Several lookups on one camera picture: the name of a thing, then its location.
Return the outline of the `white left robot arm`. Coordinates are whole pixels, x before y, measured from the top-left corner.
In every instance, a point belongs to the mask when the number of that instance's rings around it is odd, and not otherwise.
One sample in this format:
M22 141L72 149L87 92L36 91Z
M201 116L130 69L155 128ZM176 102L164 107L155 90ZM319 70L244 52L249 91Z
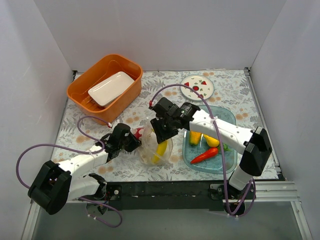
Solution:
M130 153L141 144L128 125L119 123L112 133L103 136L83 154L60 163L45 162L27 195L50 215L59 212L70 200L81 197L102 200L107 195L107 181L91 173L91 169L118 157L122 150Z

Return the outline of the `yellow fake food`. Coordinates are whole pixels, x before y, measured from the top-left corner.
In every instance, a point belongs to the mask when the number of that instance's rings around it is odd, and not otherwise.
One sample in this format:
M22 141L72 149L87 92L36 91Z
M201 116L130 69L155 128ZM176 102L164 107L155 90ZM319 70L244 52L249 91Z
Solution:
M161 157L166 152L167 145L168 145L168 141L167 140L165 140L164 142L158 144L157 149L156 149L156 153L153 155L153 157L151 159L151 162L153 164L158 164L160 162Z

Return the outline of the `polka dot zip top bag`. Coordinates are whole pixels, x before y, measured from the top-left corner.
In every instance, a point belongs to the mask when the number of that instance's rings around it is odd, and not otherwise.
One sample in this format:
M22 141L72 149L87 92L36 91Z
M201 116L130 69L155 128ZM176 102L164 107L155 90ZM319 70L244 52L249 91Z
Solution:
M151 162L153 155L156 153L158 143L157 137L153 130L153 128L149 125L143 127L144 132L142 134L141 146L137 148L140 160L142 163L148 166L160 166L167 163L172 155L173 151L173 141L172 139L168 139L167 148L164 155L161 157L161 160L158 164L153 164Z

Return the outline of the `yellow orange fake mango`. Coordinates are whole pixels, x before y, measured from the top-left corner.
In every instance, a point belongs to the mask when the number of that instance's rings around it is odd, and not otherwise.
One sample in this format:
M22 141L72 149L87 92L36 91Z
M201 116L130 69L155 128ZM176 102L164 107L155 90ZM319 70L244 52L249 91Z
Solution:
M202 139L202 133L190 131L189 132L189 144L192 146L197 146Z

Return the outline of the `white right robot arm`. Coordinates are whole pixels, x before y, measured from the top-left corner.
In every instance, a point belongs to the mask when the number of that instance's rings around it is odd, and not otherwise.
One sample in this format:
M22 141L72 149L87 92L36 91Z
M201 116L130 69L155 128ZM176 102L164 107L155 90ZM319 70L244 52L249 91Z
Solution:
M272 153L267 131L233 125L210 114L199 106L185 102L182 106L162 97L149 107L156 113L150 123L158 143L178 134L180 129L199 132L228 145L242 155L239 166L232 173L226 186L227 195L237 199L253 177L259 177Z

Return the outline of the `fake carrot with green leaves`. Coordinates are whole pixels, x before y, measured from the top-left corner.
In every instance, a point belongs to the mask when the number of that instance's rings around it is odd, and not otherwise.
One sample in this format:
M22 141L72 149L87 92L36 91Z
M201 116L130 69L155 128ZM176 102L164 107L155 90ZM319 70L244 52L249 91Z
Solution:
M193 165L193 164L197 164L197 163L201 163L203 161L206 161L210 158L213 158L213 157L217 156L219 151L221 151L222 149L227 152L231 151L229 146L226 144L223 144L222 147L220 145L218 147L211 147L210 149L208 149L204 153L195 157L190 163Z

